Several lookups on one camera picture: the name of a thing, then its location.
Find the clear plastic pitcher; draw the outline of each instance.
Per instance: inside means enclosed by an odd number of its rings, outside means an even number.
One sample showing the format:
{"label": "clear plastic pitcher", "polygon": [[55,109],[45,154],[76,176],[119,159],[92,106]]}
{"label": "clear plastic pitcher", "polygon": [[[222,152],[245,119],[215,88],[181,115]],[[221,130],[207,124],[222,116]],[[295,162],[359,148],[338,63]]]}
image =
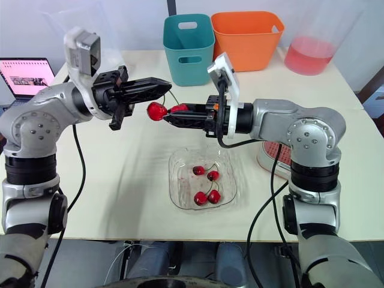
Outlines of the clear plastic pitcher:
{"label": "clear plastic pitcher", "polygon": [[115,41],[114,31],[108,23],[102,4],[97,0],[42,0],[40,12],[48,24],[63,41],[64,35],[75,26],[94,32],[101,38],[100,72],[117,69],[125,65]]}
{"label": "clear plastic pitcher", "polygon": [[298,74],[317,75],[331,61],[365,5],[349,0],[308,0],[307,5],[284,63]]}

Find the red and white object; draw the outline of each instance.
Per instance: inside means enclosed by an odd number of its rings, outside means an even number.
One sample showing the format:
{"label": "red and white object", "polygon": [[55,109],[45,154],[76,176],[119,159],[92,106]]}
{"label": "red and white object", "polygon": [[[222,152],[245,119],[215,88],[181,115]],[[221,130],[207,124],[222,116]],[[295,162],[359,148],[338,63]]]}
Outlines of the red and white object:
{"label": "red and white object", "polygon": [[[271,171],[277,154],[278,143],[265,141],[260,145],[257,162],[265,170]],[[290,148],[283,145],[276,164],[275,174],[288,180],[290,178]]]}

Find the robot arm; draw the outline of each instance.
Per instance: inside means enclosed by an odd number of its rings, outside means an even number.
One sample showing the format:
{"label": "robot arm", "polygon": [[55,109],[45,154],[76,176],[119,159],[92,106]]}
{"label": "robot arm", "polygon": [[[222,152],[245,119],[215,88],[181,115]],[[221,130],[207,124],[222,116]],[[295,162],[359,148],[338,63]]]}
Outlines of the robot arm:
{"label": "robot arm", "polygon": [[93,116],[111,119],[112,130],[136,103],[156,100],[172,86],[156,78],[127,81],[127,69],[96,74],[100,38],[74,29],[65,38],[73,82],[47,87],[0,120],[7,178],[2,183],[0,287],[34,287],[47,240],[67,223],[67,198],[58,192],[56,141],[69,125]]}
{"label": "robot arm", "polygon": [[[207,137],[222,137],[220,130],[231,136],[234,127],[236,133],[252,139],[289,146],[292,164],[290,194],[283,198],[284,226],[298,237],[302,286],[384,287],[358,251],[336,234],[341,190],[337,145],[346,130],[344,118],[329,108],[308,109],[286,100],[239,103],[238,81],[225,54],[208,72],[220,95],[210,96],[205,106],[187,104],[189,111],[170,113],[164,119],[177,127],[203,129]],[[231,93],[230,101],[223,91]]]}

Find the teal basket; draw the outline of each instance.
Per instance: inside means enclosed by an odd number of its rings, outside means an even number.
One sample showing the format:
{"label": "teal basket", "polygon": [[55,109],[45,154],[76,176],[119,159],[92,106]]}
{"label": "teal basket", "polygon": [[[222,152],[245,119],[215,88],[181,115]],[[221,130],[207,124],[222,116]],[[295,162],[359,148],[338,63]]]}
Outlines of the teal basket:
{"label": "teal basket", "polygon": [[204,85],[212,63],[215,35],[204,14],[170,16],[164,23],[163,44],[172,80],[179,86]]}

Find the pink liquid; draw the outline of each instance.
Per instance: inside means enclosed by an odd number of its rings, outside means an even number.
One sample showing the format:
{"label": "pink liquid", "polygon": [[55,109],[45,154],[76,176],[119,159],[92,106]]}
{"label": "pink liquid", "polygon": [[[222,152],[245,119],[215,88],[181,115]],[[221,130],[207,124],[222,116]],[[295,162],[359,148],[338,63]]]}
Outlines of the pink liquid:
{"label": "pink liquid", "polygon": [[336,48],[329,42],[298,37],[289,46],[286,67],[301,75],[318,75],[332,59]]}

